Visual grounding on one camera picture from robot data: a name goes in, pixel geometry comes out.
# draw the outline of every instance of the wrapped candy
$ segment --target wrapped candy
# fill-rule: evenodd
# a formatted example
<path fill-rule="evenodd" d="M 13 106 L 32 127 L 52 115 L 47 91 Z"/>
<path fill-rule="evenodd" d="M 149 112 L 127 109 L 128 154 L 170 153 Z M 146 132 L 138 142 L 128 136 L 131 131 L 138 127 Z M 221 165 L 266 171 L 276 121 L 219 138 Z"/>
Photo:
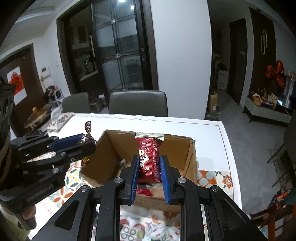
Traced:
<path fill-rule="evenodd" d="M 79 141 L 79 144 L 83 143 L 83 142 L 86 142 L 86 141 L 90 141 L 90 140 L 94 140 L 96 141 L 92 136 L 91 136 L 91 121 L 87 121 L 84 125 L 84 128 L 86 130 L 86 133 L 85 135 L 83 135 Z M 81 160 L 81 166 L 82 167 L 86 167 L 87 164 L 89 163 L 89 157 L 86 156 L 86 157 L 83 157 L 82 160 Z"/>
<path fill-rule="evenodd" d="M 136 133 L 139 143 L 139 183 L 161 183 L 158 147 L 164 140 L 163 134 Z"/>

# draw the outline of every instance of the cardboard box on floor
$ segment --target cardboard box on floor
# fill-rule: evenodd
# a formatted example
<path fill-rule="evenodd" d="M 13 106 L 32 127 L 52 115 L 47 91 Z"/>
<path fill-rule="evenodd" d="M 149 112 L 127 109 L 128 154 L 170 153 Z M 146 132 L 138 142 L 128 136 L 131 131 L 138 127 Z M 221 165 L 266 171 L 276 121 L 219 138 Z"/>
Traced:
<path fill-rule="evenodd" d="M 217 111 L 217 105 L 218 105 L 218 94 L 210 88 L 209 92 L 209 98 L 207 101 L 207 111 L 209 114 L 213 114 Z"/>
<path fill-rule="evenodd" d="M 96 152 L 89 156 L 89 164 L 81 169 L 81 176 L 93 187 L 102 186 L 120 175 L 119 162 L 128 166 L 134 155 L 139 154 L 135 132 L 106 130 L 96 143 Z M 197 161 L 194 140 L 188 137 L 164 135 L 159 155 L 167 155 L 172 167 L 178 168 L 181 176 L 196 183 Z M 149 209 L 180 212 L 180 205 L 166 204 L 162 187 L 149 188 L 153 197 L 137 194 L 134 205 Z"/>

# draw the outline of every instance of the red snack bar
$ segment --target red snack bar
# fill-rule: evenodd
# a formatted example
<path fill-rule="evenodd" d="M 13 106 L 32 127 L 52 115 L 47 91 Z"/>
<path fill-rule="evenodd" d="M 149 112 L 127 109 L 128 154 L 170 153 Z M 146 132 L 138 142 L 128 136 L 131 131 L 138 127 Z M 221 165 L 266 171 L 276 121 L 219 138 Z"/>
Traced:
<path fill-rule="evenodd" d="M 136 134 L 140 157 L 139 183 L 161 183 L 158 147 L 163 139 L 163 134 Z"/>

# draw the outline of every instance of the door handle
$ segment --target door handle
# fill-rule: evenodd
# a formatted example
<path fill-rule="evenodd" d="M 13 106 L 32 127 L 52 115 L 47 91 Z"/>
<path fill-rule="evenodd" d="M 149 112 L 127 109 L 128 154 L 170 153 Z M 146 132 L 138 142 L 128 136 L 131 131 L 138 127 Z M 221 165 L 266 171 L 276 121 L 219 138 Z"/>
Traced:
<path fill-rule="evenodd" d="M 261 53 L 265 55 L 265 47 L 264 47 L 264 39 L 263 35 L 260 36 L 260 41 L 261 41 Z"/>
<path fill-rule="evenodd" d="M 145 53 L 144 53 L 144 48 L 141 48 L 141 56 L 142 56 L 142 63 L 143 65 L 145 64 Z"/>
<path fill-rule="evenodd" d="M 267 32 L 265 29 L 263 29 L 263 43 L 264 43 L 264 47 L 268 48 L 268 43 L 267 43 Z"/>

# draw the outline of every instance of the sliding door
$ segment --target sliding door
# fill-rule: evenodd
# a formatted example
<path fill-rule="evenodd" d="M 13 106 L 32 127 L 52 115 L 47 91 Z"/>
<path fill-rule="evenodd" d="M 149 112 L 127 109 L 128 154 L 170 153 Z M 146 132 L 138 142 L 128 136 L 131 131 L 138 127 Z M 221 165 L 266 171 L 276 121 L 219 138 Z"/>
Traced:
<path fill-rule="evenodd" d="M 152 89 L 140 0 L 97 0 L 91 7 L 95 55 L 108 93 Z"/>

